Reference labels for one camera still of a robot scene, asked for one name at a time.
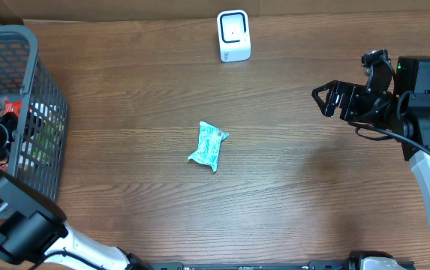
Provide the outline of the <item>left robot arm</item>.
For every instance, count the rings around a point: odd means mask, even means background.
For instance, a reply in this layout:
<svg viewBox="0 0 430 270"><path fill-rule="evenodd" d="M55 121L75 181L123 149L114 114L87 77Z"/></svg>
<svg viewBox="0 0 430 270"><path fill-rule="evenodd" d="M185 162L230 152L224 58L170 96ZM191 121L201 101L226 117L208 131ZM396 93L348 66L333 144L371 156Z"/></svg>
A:
<svg viewBox="0 0 430 270"><path fill-rule="evenodd" d="M0 113L0 162L8 159L17 115ZM71 269L149 269L149 264L118 247L76 231L50 199L0 169L0 259Z"/></svg>

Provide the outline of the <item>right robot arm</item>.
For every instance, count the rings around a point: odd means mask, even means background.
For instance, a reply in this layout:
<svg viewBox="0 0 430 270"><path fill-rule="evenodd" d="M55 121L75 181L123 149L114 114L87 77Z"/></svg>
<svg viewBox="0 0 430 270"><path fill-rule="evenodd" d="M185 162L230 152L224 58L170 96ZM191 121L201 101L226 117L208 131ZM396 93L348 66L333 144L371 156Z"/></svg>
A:
<svg viewBox="0 0 430 270"><path fill-rule="evenodd" d="M430 229L430 56L405 55L393 66L387 50L361 56L365 85L333 80L315 88L322 114L361 130L377 132L378 141L396 140L419 185Z"/></svg>

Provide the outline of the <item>green yellow snack packet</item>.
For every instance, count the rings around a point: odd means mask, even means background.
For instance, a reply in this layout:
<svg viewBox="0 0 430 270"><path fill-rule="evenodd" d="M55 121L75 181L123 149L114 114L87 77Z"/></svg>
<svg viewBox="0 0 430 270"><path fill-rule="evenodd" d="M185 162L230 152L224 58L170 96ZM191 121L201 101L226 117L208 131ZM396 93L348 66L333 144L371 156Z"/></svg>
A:
<svg viewBox="0 0 430 270"><path fill-rule="evenodd" d="M53 165L58 151L59 138L53 127L44 123L41 132L32 137L35 144L32 146L32 157L46 165Z"/></svg>

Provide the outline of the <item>mint green wipes packet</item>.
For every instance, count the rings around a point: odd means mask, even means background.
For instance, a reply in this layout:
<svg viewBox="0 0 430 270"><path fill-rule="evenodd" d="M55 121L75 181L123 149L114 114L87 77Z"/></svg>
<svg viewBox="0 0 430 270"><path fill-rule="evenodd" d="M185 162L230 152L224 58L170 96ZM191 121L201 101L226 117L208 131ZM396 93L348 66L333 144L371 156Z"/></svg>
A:
<svg viewBox="0 0 430 270"><path fill-rule="evenodd" d="M228 137L229 133L200 121L197 150L188 156L188 160L209 166L215 173L218 169L221 143Z"/></svg>

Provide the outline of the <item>red spaghetti packet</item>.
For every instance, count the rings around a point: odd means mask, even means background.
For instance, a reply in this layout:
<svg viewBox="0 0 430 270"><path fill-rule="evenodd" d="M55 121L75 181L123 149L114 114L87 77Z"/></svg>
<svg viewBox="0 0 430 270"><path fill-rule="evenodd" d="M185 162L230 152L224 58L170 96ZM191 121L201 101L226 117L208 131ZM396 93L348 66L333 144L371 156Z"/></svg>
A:
<svg viewBox="0 0 430 270"><path fill-rule="evenodd" d="M3 107L0 110L0 116L5 118L5 115L11 114L8 116L8 121L12 121L13 119L18 119L20 117L20 110L22 108L21 101L9 101L7 97L4 99ZM5 170L8 168L8 160L9 157L6 156L2 161L0 161L0 168Z"/></svg>

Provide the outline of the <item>white Pantene conditioner tube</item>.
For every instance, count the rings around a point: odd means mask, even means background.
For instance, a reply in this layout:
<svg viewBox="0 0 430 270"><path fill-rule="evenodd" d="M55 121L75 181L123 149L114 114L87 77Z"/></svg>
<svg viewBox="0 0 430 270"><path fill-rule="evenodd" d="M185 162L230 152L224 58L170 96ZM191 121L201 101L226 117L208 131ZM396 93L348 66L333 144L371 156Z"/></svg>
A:
<svg viewBox="0 0 430 270"><path fill-rule="evenodd" d="M27 119L32 120L34 123L38 119L41 121L53 120L55 113L58 112L56 105L46 105L44 103L31 103L31 107L28 108Z"/></svg>

